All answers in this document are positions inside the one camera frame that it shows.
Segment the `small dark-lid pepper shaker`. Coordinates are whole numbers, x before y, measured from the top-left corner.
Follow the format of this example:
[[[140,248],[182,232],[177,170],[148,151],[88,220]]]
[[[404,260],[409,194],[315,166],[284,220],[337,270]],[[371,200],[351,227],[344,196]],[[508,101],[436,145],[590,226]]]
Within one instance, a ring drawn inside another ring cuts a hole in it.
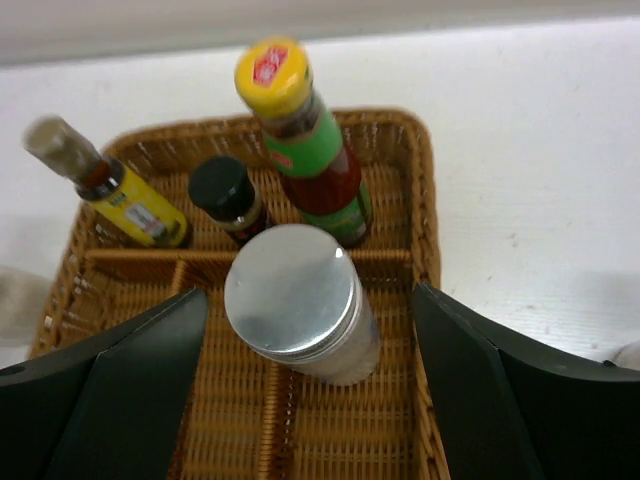
[[[246,166],[230,156],[214,156],[189,176],[188,195],[239,246],[274,223]]]

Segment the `yellow-cap brown sauce bottle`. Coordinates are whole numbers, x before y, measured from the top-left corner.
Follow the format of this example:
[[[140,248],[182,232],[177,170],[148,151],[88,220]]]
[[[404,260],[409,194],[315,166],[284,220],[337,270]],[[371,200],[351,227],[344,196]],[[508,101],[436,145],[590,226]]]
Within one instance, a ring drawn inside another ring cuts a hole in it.
[[[369,190],[358,159],[315,89],[302,45],[284,36],[257,42],[240,57],[234,82],[300,215],[345,247],[361,242],[372,221]]]

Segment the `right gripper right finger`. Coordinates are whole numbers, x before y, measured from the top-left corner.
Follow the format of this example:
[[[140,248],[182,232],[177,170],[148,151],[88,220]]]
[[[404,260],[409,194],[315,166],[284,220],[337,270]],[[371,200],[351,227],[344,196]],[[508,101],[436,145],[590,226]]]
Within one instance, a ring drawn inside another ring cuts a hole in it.
[[[452,478],[638,478],[638,371],[548,346],[427,284],[412,310]]]

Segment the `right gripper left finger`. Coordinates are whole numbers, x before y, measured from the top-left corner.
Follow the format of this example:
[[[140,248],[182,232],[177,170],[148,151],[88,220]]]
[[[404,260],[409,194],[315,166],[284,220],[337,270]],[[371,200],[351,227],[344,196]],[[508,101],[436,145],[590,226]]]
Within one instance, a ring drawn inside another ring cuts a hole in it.
[[[207,316],[191,289],[2,369],[2,478],[166,478]]]

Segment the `tall silver-lid bead jar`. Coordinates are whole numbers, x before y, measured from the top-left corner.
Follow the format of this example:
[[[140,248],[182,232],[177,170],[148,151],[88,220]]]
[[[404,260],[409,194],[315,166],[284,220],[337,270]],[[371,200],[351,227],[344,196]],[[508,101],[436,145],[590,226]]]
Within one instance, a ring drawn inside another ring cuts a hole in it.
[[[369,377],[380,361],[378,323],[349,253],[312,226],[272,227],[232,262],[224,306],[256,353],[332,385]]]

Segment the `small gold-cap yellow bottle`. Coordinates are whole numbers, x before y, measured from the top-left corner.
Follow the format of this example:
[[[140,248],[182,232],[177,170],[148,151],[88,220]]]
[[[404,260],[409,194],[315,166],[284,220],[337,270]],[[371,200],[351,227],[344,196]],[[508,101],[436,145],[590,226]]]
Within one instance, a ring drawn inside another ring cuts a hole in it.
[[[144,247],[181,248],[191,227],[174,207],[122,161],[97,150],[59,116],[35,120],[23,134],[24,149],[57,175],[96,212]]]

